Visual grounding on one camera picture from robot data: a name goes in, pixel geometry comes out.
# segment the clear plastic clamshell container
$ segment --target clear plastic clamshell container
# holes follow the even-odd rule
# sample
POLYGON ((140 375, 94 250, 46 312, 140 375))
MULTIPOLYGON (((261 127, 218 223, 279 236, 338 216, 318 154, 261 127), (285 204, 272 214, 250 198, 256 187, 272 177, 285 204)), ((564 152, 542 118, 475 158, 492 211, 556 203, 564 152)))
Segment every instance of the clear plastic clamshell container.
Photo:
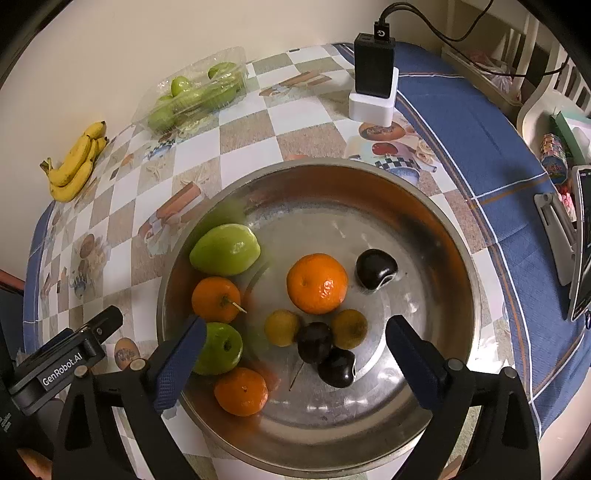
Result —
POLYGON ((199 60, 142 97, 133 122, 157 135, 191 130, 200 120, 246 96, 246 54, 232 47, 199 60))

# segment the metal bowl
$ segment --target metal bowl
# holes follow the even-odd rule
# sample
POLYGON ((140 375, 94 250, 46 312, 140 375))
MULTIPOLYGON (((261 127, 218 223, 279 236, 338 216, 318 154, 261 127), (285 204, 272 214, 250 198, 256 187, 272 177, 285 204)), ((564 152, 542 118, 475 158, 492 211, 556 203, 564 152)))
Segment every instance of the metal bowl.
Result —
MULTIPOLYGON (((258 170, 203 205, 169 258, 158 296, 158 340, 174 335, 191 313, 191 292, 201 274, 189 252, 210 228, 248 225, 261 257, 233 278, 247 315, 240 331, 242 364, 259 371, 270 394, 256 416, 223 411, 213 396, 215 377, 192 374, 181 402, 190 417, 232 455, 259 468, 295 477, 325 478, 365 471, 413 447, 431 414, 418 406, 385 345, 385 322, 403 314, 445 358, 467 361, 480 333, 476 271, 460 235, 445 214, 408 182, 350 160, 307 159, 258 170), (396 278, 376 293, 355 280, 357 256, 368 248, 389 252, 396 278), (303 255, 324 252, 349 275, 341 309, 360 310, 370 328, 353 351, 357 377, 349 388, 324 384, 310 365, 299 373, 297 347, 266 340, 265 318, 275 309, 297 311, 285 276, 303 255)), ((299 312, 307 322, 319 317, 299 312)), ((320 317, 330 322, 334 315, 320 317)))

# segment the black cable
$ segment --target black cable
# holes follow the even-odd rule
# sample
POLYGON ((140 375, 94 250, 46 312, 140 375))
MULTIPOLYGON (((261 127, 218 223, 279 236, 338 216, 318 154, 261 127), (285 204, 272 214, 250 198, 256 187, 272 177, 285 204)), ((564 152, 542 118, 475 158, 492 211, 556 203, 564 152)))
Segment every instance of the black cable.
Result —
MULTIPOLYGON (((452 42, 461 42, 461 41, 467 39, 468 36, 472 33, 472 31, 476 27, 476 24, 491 9, 493 1, 495 1, 495 0, 491 0, 491 1, 488 2, 488 5, 486 6, 486 8, 482 12, 480 12, 480 14, 474 19, 474 22, 472 22, 472 25, 470 25, 470 28, 468 28, 468 30, 466 31, 466 33, 464 33, 460 38, 450 38, 450 37, 448 37, 446 35, 443 35, 443 33, 441 33, 441 32, 440 33, 443 35, 443 37, 445 37, 445 39, 447 39, 449 41, 452 41, 452 42)), ((423 13, 415 5, 409 4, 408 2, 396 2, 396 3, 393 3, 392 5, 386 7, 384 9, 384 11, 382 12, 382 14, 380 15, 380 17, 379 17, 379 22, 380 23, 384 23, 386 21, 386 17, 390 13, 394 12, 395 9, 396 9, 396 7, 398 7, 399 5, 404 5, 406 7, 414 8, 418 12, 418 14, 420 14, 420 16, 423 17, 423 20, 425 22, 428 22, 427 18, 424 17, 423 13)))
MULTIPOLYGON (((492 1, 490 1, 489 5, 487 6, 487 8, 489 8, 492 5, 492 1)), ((435 36, 437 38, 439 38, 439 40, 441 40, 442 42, 444 42, 447 46, 449 46, 452 50, 454 50, 456 53, 459 53, 468 63, 474 65, 477 69, 489 73, 491 75, 497 75, 499 77, 522 77, 525 78, 526 75, 525 74, 518 74, 518 73, 500 73, 500 72, 495 72, 494 70, 489 70, 483 66, 481 66, 480 64, 477 64, 475 61, 473 61, 472 59, 470 59, 467 55, 465 55, 462 51, 460 51, 458 48, 456 48, 454 45, 452 45, 450 42, 451 41, 456 41, 454 39, 450 39, 449 37, 447 37, 446 35, 444 35, 442 32, 440 32, 437 28, 435 28, 435 26, 433 26, 433 24, 429 21, 429 19, 427 17, 425 17, 425 15, 414 5, 409 4, 407 2, 397 2, 395 4, 392 4, 388 7, 386 7, 386 9, 382 12, 382 15, 380 15, 379 18, 379 23, 380 24, 386 24, 386 17, 388 15, 390 15, 391 13, 394 13, 395 11, 406 11, 406 12, 412 12, 415 15, 417 15, 418 17, 421 18, 421 20, 423 20, 425 22, 425 24, 428 26, 428 28, 435 34, 435 36)), ((462 38, 466 38, 467 35, 469 35, 472 32, 472 28, 474 28, 474 26, 476 25, 476 22, 472 24, 472 26, 470 27, 469 31, 466 32, 466 35, 464 35, 462 38)), ((554 75, 555 73, 559 73, 561 72, 567 65, 568 61, 569 61, 570 56, 567 56, 565 61, 563 62, 563 64, 555 69, 555 70, 551 70, 550 72, 544 72, 542 74, 542 76, 545 75, 554 75)))

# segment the checkered tablecloth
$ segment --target checkered tablecloth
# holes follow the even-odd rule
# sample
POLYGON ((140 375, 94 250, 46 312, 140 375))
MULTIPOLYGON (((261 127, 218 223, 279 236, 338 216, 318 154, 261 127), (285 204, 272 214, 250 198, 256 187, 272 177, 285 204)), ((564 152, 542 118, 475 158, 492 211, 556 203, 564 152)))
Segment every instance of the checkered tablecloth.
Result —
MULTIPOLYGON (((82 194, 56 204, 41 257, 39 344, 113 304, 121 309, 124 325, 105 342, 107 357, 94 370, 117 369, 113 350, 122 336, 147 358, 157 346, 164 258, 197 204, 274 163, 346 157, 414 183, 448 216, 472 254, 482 286, 480 350, 469 366, 498 371, 513 365, 504 297, 482 233, 444 165, 402 114, 395 114, 394 122, 404 130, 396 141, 367 139, 367 125, 348 118, 353 66, 331 45, 255 61, 248 72, 246 98, 202 120, 198 135, 155 138, 131 125, 105 148, 82 194)), ((179 404, 163 416, 201 478, 283 479, 216 446, 179 404)), ((121 411, 117 422, 138 476, 152 478, 121 411)), ((389 479, 403 460, 352 478, 389 479)))

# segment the black power adapter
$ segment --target black power adapter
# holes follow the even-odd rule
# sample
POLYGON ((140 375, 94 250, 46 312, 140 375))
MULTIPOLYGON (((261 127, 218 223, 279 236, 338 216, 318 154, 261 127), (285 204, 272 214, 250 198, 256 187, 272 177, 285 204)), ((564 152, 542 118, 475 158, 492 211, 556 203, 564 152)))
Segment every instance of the black power adapter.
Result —
POLYGON ((388 98, 392 91, 394 47, 390 25, 374 24, 374 34, 360 33, 355 39, 355 91, 363 95, 388 98))

